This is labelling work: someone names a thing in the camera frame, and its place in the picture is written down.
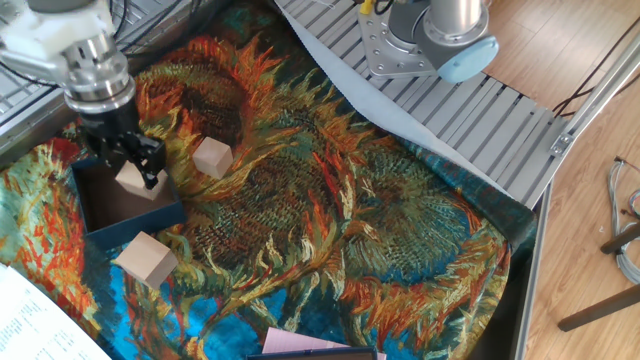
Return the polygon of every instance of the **cable bundle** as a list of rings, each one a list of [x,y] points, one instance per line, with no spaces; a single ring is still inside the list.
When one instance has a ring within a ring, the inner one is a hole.
[[[614,236],[620,235],[622,232],[627,230],[630,226],[635,225],[636,223],[629,223],[625,225],[623,229],[620,229],[620,219],[618,218],[618,201],[616,198],[616,189],[618,187],[618,180],[620,178],[620,171],[624,167],[625,164],[629,164],[622,159],[616,158],[615,163],[611,167],[611,171],[609,171],[609,198],[611,199],[611,228]],[[629,164],[633,169],[640,173],[640,169],[636,166]],[[638,212],[635,209],[634,202],[640,196],[640,190],[636,190],[631,197],[629,198],[629,206],[631,210],[636,214]],[[627,248],[630,243],[625,244],[620,248],[616,255],[616,262],[618,263],[618,268],[624,274],[624,276],[629,279],[634,284],[640,284],[640,268],[638,268],[627,255]]]

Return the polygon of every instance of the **wooden floor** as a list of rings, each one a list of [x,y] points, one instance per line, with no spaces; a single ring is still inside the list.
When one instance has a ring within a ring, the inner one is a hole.
[[[501,50],[488,73],[553,108],[638,16],[639,0],[495,0],[491,28]],[[613,255],[599,251],[611,235],[606,179],[616,155],[640,165],[640,82],[609,103],[555,177],[527,359],[640,359],[640,304],[569,333],[556,325],[632,286]],[[627,167],[619,191],[623,208],[637,188],[640,174]],[[639,248],[629,249],[638,264]]]

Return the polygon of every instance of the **black cable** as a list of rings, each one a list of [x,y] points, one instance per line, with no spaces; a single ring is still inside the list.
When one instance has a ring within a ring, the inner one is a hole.
[[[562,102],[560,102],[560,104],[558,104],[556,106],[556,109],[558,107],[560,107],[560,110],[558,110],[556,112],[556,117],[560,116],[560,114],[562,114],[562,112],[567,108],[567,106],[569,106],[569,104],[577,99],[580,91],[587,85],[587,83],[591,80],[591,78],[598,72],[598,70],[600,70],[600,68],[602,67],[602,65],[604,65],[604,63],[607,61],[607,59],[611,56],[611,54],[613,54],[613,52],[615,51],[615,49],[620,45],[620,43],[622,42],[622,40],[624,40],[625,37],[627,37],[627,35],[629,35],[629,33],[631,32],[631,30],[633,30],[633,28],[635,28],[638,24],[640,23],[640,17],[638,17],[636,19],[636,21],[633,22],[633,24],[631,24],[631,26],[629,26],[629,28],[622,34],[622,36],[620,36],[620,38],[618,39],[618,41],[616,41],[616,43],[613,45],[613,47],[609,50],[609,52],[604,56],[604,58],[600,61],[600,63],[598,64],[598,66],[596,66],[595,69],[593,69],[593,71],[589,74],[589,76],[582,82],[582,84],[580,85],[580,87],[578,87],[578,89],[573,93],[573,95],[571,95],[568,99],[563,100]],[[589,92],[593,91],[593,88],[587,90],[584,94],[582,95],[586,95]]]
[[[633,83],[635,83],[636,81],[638,81],[638,79],[640,79],[640,73],[638,73],[636,76],[633,77],[633,79],[631,79],[631,81],[629,81],[628,83],[626,83],[623,87],[620,88],[620,90],[618,90],[615,95],[613,95],[613,97],[616,97],[618,95],[620,95],[623,91],[627,90],[629,87],[631,87],[631,85],[633,85]],[[593,91],[594,88],[591,88],[585,92],[583,92],[582,94],[588,94],[591,91]],[[564,114],[560,114],[560,116],[564,117],[564,116],[571,116],[571,115],[575,115],[576,111],[571,111],[568,113],[564,113]]]
[[[171,50],[171,49],[173,49],[173,48],[175,48],[177,46],[180,46],[184,41],[188,40],[189,36],[202,32],[204,29],[206,29],[207,25],[213,20],[213,17],[216,15],[217,10],[218,10],[218,2],[214,0],[213,6],[215,8],[210,10],[209,17],[202,23],[202,25],[196,31],[193,31],[192,24],[195,22],[195,15],[198,12],[198,10],[200,9],[200,5],[201,4],[202,4],[202,0],[193,0],[192,1],[192,7],[191,7],[190,14],[189,14],[189,19],[187,20],[187,27],[185,28],[185,31],[183,32],[183,34],[182,34],[182,36],[180,38],[174,40],[169,45],[160,47],[157,50],[147,51],[147,52],[143,52],[143,53],[133,53],[133,54],[129,54],[128,56],[130,58],[141,58],[141,57],[147,57],[147,56],[161,56],[164,53],[166,53],[167,51],[169,51],[169,50]]]
[[[384,6],[384,8],[382,8],[382,10],[378,9],[378,4],[380,4],[380,1],[376,1],[376,4],[373,6],[373,11],[376,13],[376,15],[380,16],[383,15],[384,13],[386,13],[387,11],[389,11],[389,9],[391,9],[391,5],[393,5],[393,1],[394,0],[389,0],[387,2],[387,5]]]
[[[171,5],[169,5],[169,7],[167,7],[167,9],[162,13],[162,15],[160,15],[160,17],[158,17],[151,25],[149,25],[143,32],[141,32],[135,39],[133,39],[133,41],[125,45],[121,51],[124,53],[125,51],[129,50],[132,46],[136,45],[138,41],[143,39],[145,36],[149,35],[149,33],[153,31],[156,28],[156,26],[158,26],[158,24],[160,24],[173,11],[173,9],[175,9],[178,6],[178,4],[181,1],[182,0],[176,0]],[[128,57],[135,57],[134,55],[135,54],[127,54]]]
[[[58,87],[58,85],[56,84],[48,84],[48,83],[43,83],[41,81],[35,80],[35,79],[29,79],[28,77],[20,74],[19,72],[13,70],[12,68],[10,68],[9,66],[7,66],[7,64],[3,63],[0,61],[0,66],[2,66],[5,70],[7,70],[8,72],[10,72],[11,74],[13,74],[16,77],[19,77],[22,80],[26,80],[32,84],[36,84],[36,85],[42,85],[42,86],[48,86],[51,88],[56,88]]]
[[[116,33],[113,34],[113,38],[114,39],[118,39],[118,37],[120,36],[120,33],[122,33],[122,30],[124,30],[124,25],[127,23],[127,12],[129,11],[129,0],[124,0],[122,3],[123,6],[123,10],[122,10],[122,18],[120,19],[120,24],[118,25],[118,29],[116,30]]]

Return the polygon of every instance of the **metal stand leg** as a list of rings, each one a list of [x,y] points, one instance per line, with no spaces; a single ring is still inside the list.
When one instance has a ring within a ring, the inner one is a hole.
[[[640,285],[625,290],[580,312],[566,317],[558,323],[562,331],[571,331],[601,317],[611,315],[631,305],[640,303]]]
[[[602,245],[600,250],[602,250],[605,254],[611,254],[612,252],[617,251],[624,245],[633,241],[633,239],[640,237],[640,224],[633,225],[629,227],[622,234],[614,237],[606,244]]]

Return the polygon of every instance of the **blue box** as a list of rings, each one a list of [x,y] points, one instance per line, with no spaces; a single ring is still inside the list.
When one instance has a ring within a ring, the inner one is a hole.
[[[153,234],[187,221],[171,177],[155,200],[127,192],[103,160],[71,165],[85,236],[103,250],[126,244],[140,231]]]

